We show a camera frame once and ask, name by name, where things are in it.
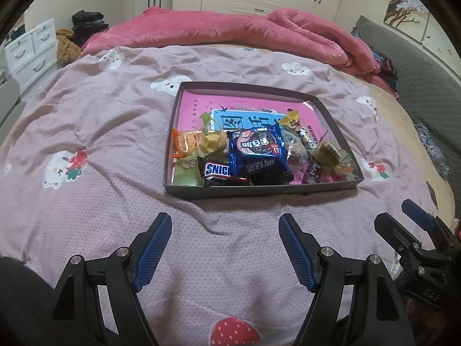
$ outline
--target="gray headboard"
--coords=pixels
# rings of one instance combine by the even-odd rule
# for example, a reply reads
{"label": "gray headboard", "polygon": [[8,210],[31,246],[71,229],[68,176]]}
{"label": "gray headboard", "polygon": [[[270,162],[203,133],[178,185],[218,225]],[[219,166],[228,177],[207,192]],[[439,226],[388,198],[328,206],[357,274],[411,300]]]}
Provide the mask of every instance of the gray headboard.
{"label": "gray headboard", "polygon": [[461,215],[461,87],[433,59],[404,38],[361,16],[354,32],[397,69],[398,100],[410,117],[423,122],[450,166],[448,181]]}

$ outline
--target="pink bedsheet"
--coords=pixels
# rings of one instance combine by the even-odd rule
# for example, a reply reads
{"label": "pink bedsheet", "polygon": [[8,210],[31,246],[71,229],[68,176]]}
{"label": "pink bedsheet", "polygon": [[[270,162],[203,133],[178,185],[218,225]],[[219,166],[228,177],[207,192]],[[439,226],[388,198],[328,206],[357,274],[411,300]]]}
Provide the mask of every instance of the pink bedsheet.
{"label": "pink bedsheet", "polygon": [[116,46],[213,43],[239,43],[308,57],[348,74],[364,76],[394,95],[376,75],[380,66],[365,42],[326,19],[295,9],[278,9],[260,17],[150,7],[128,22],[93,35],[82,56]]}

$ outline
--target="tree painting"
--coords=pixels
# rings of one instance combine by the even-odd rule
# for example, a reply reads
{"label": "tree painting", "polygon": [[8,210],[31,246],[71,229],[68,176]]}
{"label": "tree painting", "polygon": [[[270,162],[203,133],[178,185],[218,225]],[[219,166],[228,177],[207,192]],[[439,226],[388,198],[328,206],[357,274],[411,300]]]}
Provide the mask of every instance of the tree painting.
{"label": "tree painting", "polygon": [[397,29],[402,23],[410,22],[416,25],[422,23],[424,27],[428,19],[429,10],[420,0],[390,0],[384,22]]}

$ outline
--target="brown fluffy clothing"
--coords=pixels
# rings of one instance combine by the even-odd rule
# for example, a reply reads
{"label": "brown fluffy clothing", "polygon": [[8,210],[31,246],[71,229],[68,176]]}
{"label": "brown fluffy clothing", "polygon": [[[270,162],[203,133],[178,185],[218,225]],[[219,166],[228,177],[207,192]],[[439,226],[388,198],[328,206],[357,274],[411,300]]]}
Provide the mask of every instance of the brown fluffy clothing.
{"label": "brown fluffy clothing", "polygon": [[82,53],[82,50],[69,40],[73,34],[74,32],[68,29],[56,31],[58,39],[58,65],[61,67],[76,61]]}

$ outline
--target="red strawberry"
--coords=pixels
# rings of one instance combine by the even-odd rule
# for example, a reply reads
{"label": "red strawberry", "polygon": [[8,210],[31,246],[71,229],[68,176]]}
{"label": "red strawberry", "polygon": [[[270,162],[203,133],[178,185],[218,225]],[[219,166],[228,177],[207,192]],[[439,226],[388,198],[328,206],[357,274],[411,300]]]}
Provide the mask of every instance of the red strawberry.
{"label": "red strawberry", "polygon": [[246,321],[228,316],[214,325],[210,341],[210,346],[252,346],[261,341],[261,337]]}

